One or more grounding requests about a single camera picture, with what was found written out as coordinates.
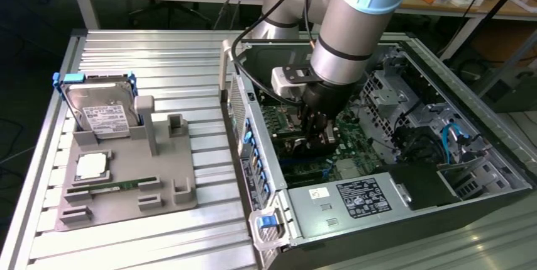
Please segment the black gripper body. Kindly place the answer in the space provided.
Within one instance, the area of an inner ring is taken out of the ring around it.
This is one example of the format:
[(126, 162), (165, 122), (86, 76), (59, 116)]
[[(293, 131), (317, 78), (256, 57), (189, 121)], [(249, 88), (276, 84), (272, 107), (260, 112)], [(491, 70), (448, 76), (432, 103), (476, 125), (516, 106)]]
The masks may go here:
[(352, 84), (335, 85), (328, 82), (309, 83), (303, 93), (301, 112), (309, 118), (319, 113), (333, 120), (344, 110), (352, 95)]

